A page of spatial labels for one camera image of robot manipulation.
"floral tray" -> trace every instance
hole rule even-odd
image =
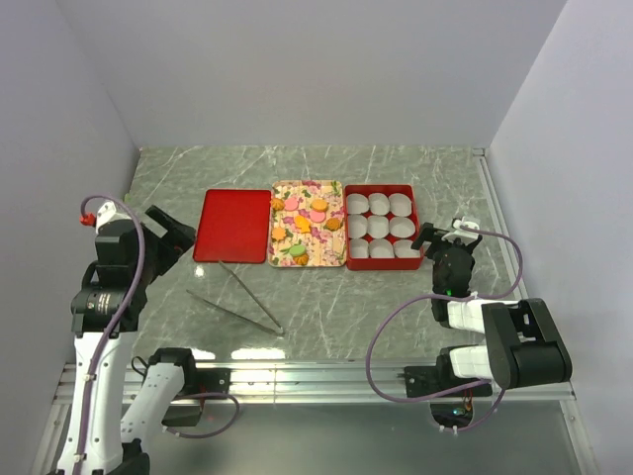
[[[336,267],[345,263],[345,213],[339,181],[278,181],[273,185],[270,208],[270,265]]]

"red connector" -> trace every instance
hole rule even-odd
[[[91,226],[94,228],[97,224],[97,218],[92,213],[88,213],[86,216],[82,216],[79,218],[79,223],[83,226]]]

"table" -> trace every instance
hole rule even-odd
[[[482,229],[494,228],[476,159],[469,148],[460,147],[148,147],[141,151],[128,202],[139,213],[155,204],[197,227],[208,189],[269,189],[280,179],[410,184],[423,222],[446,228],[454,217],[468,215],[478,218]],[[197,358],[218,361],[355,359],[365,354],[378,324],[393,309],[431,289],[430,260],[417,271],[402,272],[231,265],[286,329],[285,336],[276,337],[192,299],[187,289],[272,325],[217,264],[198,264],[191,252],[148,288],[135,354],[184,346],[193,348]],[[496,239],[485,238],[474,255],[473,289],[490,294],[509,286]],[[434,357],[442,347],[480,340],[480,335],[441,327],[432,318],[430,302],[420,302],[385,330],[375,356]]]

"gray wall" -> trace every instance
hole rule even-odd
[[[137,151],[54,2],[0,3],[0,443],[28,473],[94,255],[88,193],[122,194]]]
[[[489,145],[565,0],[57,0],[139,145]]]
[[[575,363],[602,473],[631,473],[633,4],[570,0],[493,141],[504,215]]]

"white round container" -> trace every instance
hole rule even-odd
[[[396,238],[410,238],[415,234],[415,224],[409,218],[392,218],[389,221],[389,232]]]
[[[367,234],[367,218],[363,215],[350,215],[347,218],[349,238],[358,239]]]
[[[389,198],[382,193],[372,193],[369,195],[369,209],[372,215],[385,216],[389,213]]]
[[[369,255],[372,259],[393,259],[394,247],[386,239],[374,239],[369,243]]]
[[[400,259],[419,257],[419,250],[411,249],[412,244],[413,241],[410,239],[401,239],[394,242],[396,257]]]
[[[369,242],[365,239],[350,239],[349,255],[353,259],[367,259],[369,257]]]
[[[413,211],[413,205],[407,195],[402,193],[394,193],[389,196],[389,206],[392,213],[396,216],[410,216]]]
[[[358,193],[347,195],[347,214],[362,215],[369,211],[369,200]]]
[[[389,220],[384,216],[367,218],[367,233],[374,239],[384,238],[389,234]]]

